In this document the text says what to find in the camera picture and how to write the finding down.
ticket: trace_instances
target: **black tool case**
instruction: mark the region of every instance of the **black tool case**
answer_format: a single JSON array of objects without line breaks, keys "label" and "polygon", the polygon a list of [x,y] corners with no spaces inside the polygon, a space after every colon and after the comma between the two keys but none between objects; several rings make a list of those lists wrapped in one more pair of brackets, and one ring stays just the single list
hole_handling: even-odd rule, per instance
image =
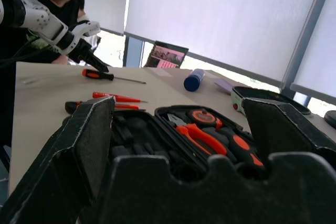
[{"label": "black tool case", "polygon": [[[336,145],[292,105],[245,99],[254,137],[210,108],[114,111],[112,120],[113,105],[102,98],[78,107],[0,223],[334,223]],[[209,157],[186,141],[167,114],[188,121],[189,110],[218,117],[264,166]]]}]

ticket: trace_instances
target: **black cable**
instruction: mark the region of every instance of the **black cable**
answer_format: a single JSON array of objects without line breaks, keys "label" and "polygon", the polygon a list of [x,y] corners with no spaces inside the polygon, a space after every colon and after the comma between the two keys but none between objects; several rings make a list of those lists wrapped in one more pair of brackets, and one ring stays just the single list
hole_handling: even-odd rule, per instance
[{"label": "black cable", "polygon": [[39,37],[36,37],[36,38],[34,38],[34,39],[30,40],[30,41],[27,41],[26,43],[23,44],[23,46],[21,46],[19,48],[19,50],[16,51],[16,53],[10,59],[1,59],[0,62],[8,62],[8,61],[10,61],[13,58],[18,57],[23,52],[23,50],[26,49],[27,46],[29,46],[31,43],[37,41],[38,39],[39,39]]},{"label": "black cable", "polygon": [[46,47],[44,47],[44,48],[42,48],[40,50],[31,52],[31,53],[29,53],[27,55],[23,55],[21,57],[7,59],[6,63],[3,63],[2,65],[0,65],[0,69],[1,68],[6,68],[6,67],[8,67],[9,65],[11,65],[12,63],[14,63],[16,61],[22,61],[22,60],[28,59],[30,57],[36,56],[36,55],[40,54],[41,52],[47,50],[49,47],[51,47],[51,46],[48,45],[48,46],[46,46]]}]

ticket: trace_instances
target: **blue cylinder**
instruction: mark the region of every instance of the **blue cylinder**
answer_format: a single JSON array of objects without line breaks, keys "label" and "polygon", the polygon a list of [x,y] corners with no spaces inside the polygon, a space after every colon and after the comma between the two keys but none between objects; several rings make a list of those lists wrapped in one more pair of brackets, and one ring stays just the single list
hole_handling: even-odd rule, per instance
[{"label": "blue cylinder", "polygon": [[190,92],[196,91],[204,78],[205,71],[203,69],[195,69],[184,80],[184,88]]}]

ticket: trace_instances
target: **white robotic arm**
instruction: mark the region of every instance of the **white robotic arm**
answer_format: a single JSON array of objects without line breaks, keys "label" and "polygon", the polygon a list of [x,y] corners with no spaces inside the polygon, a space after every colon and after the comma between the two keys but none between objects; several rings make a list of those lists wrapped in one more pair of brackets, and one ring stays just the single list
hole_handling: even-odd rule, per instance
[{"label": "white robotic arm", "polygon": [[0,0],[0,25],[28,28],[60,54],[79,62],[84,60],[100,71],[108,72],[107,65],[94,56],[81,37],[100,32],[98,22],[77,25],[72,31],[38,0]]}]

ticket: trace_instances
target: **table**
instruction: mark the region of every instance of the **table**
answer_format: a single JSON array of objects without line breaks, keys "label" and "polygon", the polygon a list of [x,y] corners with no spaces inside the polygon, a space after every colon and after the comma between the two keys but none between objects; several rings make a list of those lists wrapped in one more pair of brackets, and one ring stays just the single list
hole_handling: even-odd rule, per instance
[{"label": "table", "polygon": [[[148,101],[140,103],[140,108],[151,114],[158,107],[176,104],[208,106],[249,131],[246,118],[233,109],[230,96],[223,93],[213,81],[221,77],[235,86],[243,85],[215,72],[208,71],[201,87],[196,92],[188,92],[183,87],[183,80],[190,70],[110,68],[115,76],[146,81],[144,85],[117,79],[111,82],[84,78],[82,69],[78,66],[17,64],[9,194],[50,136],[61,126],[62,120],[68,116],[64,109],[65,102],[89,100],[94,91]],[[321,117],[313,115],[308,119],[336,141],[336,131]]]}]

